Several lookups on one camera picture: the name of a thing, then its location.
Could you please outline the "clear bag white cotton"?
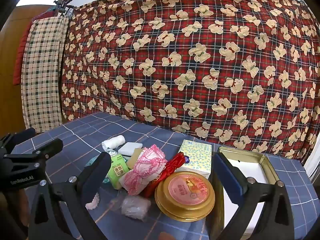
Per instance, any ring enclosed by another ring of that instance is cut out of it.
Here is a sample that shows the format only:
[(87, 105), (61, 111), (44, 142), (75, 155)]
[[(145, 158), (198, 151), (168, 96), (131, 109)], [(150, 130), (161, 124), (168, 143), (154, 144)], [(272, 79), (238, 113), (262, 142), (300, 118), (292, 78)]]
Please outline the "clear bag white cotton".
[(144, 220), (151, 207), (151, 201), (141, 196), (122, 194), (112, 200), (113, 211), (131, 219)]

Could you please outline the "green tissue pack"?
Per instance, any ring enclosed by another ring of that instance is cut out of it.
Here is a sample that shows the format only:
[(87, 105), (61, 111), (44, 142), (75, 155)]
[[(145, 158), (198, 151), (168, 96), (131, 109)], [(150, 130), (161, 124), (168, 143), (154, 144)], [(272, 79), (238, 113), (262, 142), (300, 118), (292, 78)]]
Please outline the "green tissue pack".
[(117, 154), (111, 157), (111, 167), (107, 174), (107, 177), (114, 189), (118, 190), (122, 187), (119, 180), (128, 171), (129, 168), (121, 154)]

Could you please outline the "white gauze roll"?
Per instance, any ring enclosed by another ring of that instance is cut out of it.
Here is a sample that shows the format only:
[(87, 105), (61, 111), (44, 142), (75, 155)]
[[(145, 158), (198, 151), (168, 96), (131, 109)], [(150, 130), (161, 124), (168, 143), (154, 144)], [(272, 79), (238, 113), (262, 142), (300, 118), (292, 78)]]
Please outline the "white gauze roll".
[(125, 137), (123, 135), (118, 135), (116, 137), (104, 140), (101, 143), (103, 150), (106, 152), (108, 149), (114, 150), (119, 146), (125, 144)]

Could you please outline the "white sponge block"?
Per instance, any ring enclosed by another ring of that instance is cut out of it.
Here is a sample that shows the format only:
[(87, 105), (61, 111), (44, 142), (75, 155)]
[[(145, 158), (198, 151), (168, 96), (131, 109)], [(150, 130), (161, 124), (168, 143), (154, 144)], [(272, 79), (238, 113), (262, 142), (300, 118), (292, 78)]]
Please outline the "white sponge block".
[(131, 157), (135, 151), (135, 149), (141, 149), (143, 147), (143, 144), (137, 143), (137, 142), (127, 142), (125, 143), (119, 150), (118, 153), (120, 153), (123, 156)]

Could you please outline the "red embroidered drawstring pouch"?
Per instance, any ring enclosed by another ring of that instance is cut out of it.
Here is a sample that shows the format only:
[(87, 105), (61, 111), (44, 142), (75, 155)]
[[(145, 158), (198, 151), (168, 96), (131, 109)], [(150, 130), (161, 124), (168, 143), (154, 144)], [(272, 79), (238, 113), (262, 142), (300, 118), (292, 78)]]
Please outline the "red embroidered drawstring pouch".
[(148, 183), (147, 187), (140, 193), (140, 196), (144, 198), (151, 198), (157, 186), (160, 182), (167, 179), (170, 175), (172, 175), (179, 167), (181, 167), (185, 163), (185, 157), (182, 152), (178, 152), (170, 161), (168, 161), (165, 165), (164, 170), (160, 173), (160, 175)]

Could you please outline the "yellow sponge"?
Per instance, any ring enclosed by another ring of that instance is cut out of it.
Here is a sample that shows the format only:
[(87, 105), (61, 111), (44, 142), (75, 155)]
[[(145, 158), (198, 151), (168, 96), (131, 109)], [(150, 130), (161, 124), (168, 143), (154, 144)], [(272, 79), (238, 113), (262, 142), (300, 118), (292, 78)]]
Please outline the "yellow sponge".
[(137, 162), (137, 160), (139, 159), (139, 156), (141, 155), (142, 151), (143, 151), (142, 148), (136, 148), (133, 152), (133, 155), (126, 162), (128, 168), (130, 170), (133, 169), (133, 167), (134, 167), (135, 163)]

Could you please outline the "pink white crochet cloth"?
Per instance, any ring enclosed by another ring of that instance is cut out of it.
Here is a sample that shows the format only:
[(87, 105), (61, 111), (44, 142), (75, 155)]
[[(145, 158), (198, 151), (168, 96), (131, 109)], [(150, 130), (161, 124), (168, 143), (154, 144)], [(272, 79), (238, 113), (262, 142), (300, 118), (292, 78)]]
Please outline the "pink white crochet cloth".
[(119, 182), (129, 195), (139, 195), (164, 170), (165, 154), (153, 144), (144, 148), (133, 168), (125, 173)]

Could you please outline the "gold rectangular tin box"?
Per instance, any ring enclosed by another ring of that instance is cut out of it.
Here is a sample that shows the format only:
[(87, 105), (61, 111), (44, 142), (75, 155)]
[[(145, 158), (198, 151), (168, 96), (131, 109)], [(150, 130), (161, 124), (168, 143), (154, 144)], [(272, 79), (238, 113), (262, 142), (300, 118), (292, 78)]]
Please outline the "gold rectangular tin box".
[[(252, 177), (259, 183), (275, 184), (279, 176), (268, 157), (264, 154), (228, 149), (225, 156), (232, 166), (237, 167), (245, 177)], [(212, 170), (209, 177), (215, 191), (215, 205), (206, 218), (209, 239), (217, 239), (219, 234), (233, 217), (238, 206), (225, 200), (228, 194), (219, 180), (212, 158)]]

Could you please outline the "blue plaid tablecloth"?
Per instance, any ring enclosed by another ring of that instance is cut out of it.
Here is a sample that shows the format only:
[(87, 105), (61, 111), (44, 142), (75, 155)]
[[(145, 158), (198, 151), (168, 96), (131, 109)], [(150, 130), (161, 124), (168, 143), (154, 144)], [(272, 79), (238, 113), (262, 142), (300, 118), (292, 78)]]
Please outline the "blue plaid tablecloth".
[[(95, 113), (76, 119), (58, 128), (42, 133), (14, 148), (15, 153), (30, 153), (41, 145), (59, 138), (63, 150), (47, 161), (47, 177), (57, 183), (77, 176), (103, 149), (101, 143), (117, 135), (127, 141), (140, 142), (148, 147), (157, 145), (168, 159), (180, 149), (184, 140), (192, 136), (134, 122), (107, 113)], [(293, 213), (295, 237), (304, 237), (319, 217), (319, 199), (303, 166), (297, 160), (269, 155), (278, 177), (285, 183)], [(161, 213), (152, 205), (144, 220), (125, 217), (114, 206), (116, 190), (105, 184), (99, 190), (98, 207), (90, 212), (99, 229), (108, 239), (157, 239), (167, 232), (176, 239), (208, 239), (206, 220), (192, 223), (178, 222)]]

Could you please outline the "round gold tin pink lid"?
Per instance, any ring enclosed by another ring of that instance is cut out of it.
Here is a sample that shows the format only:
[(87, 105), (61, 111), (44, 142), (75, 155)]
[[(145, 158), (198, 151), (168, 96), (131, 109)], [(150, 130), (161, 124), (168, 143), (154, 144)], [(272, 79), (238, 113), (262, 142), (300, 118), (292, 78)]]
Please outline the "round gold tin pink lid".
[(159, 209), (171, 219), (195, 222), (213, 210), (215, 192), (204, 176), (181, 171), (159, 183), (155, 190), (155, 201)]

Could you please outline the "red hanging garment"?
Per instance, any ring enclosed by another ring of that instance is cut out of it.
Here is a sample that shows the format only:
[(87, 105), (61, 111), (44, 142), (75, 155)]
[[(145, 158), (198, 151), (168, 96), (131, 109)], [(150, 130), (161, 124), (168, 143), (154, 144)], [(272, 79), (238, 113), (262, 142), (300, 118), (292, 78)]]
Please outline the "red hanging garment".
[(25, 50), (25, 45), (27, 43), (27, 38), (29, 35), (29, 31), (30, 28), (33, 24), (33, 22), (35, 20), (41, 20), (44, 18), (48, 18), (48, 17), (53, 17), (55, 15), (54, 11), (47, 11), (44, 12), (42, 14), (39, 14), (37, 16), (35, 16), (27, 25), (25, 31), (23, 32), (23, 35), (20, 39), (20, 43), (18, 45), (18, 49), (17, 49), (17, 55), (16, 55), (16, 61), (14, 64), (14, 72), (13, 72), (13, 80), (12, 80), (12, 84), (14, 86), (20, 85), (21, 84), (21, 72), (22, 72), (22, 63), (23, 63), (23, 54), (24, 54), (24, 50)]

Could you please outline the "tissue box green dots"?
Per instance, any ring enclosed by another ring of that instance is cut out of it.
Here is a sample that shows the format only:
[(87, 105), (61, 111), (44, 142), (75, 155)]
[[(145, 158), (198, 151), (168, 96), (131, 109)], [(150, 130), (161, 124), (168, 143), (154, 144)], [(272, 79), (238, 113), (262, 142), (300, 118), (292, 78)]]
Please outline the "tissue box green dots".
[(201, 142), (185, 140), (180, 152), (184, 154), (185, 163), (176, 172), (191, 171), (209, 178), (212, 170), (212, 146)]

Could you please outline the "beige green checked cloth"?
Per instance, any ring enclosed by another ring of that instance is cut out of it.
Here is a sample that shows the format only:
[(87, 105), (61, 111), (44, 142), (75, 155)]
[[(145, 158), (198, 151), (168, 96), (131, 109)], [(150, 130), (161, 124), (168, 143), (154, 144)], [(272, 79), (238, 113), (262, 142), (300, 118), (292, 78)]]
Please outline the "beige green checked cloth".
[(35, 20), (24, 49), (21, 100), (26, 128), (36, 133), (62, 125), (59, 79), (69, 18)]

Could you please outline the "wooden door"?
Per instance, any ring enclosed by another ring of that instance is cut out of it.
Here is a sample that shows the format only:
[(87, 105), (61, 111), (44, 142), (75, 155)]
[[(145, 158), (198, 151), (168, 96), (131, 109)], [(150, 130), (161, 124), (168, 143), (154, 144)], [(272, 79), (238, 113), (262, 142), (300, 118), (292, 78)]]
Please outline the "wooden door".
[(13, 85), (14, 65), (20, 39), (31, 19), (48, 10), (48, 5), (16, 7), (1, 29), (0, 111), (1, 137), (25, 129), (21, 88)]

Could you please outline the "red plaid bear quilt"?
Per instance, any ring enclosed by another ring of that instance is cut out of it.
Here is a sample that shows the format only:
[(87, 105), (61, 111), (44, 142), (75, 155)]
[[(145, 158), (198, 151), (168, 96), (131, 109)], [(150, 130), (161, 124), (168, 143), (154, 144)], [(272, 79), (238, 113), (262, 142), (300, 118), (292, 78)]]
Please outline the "red plaid bear quilt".
[(305, 162), (319, 134), (319, 22), (297, 0), (81, 5), (62, 113), (97, 111)]

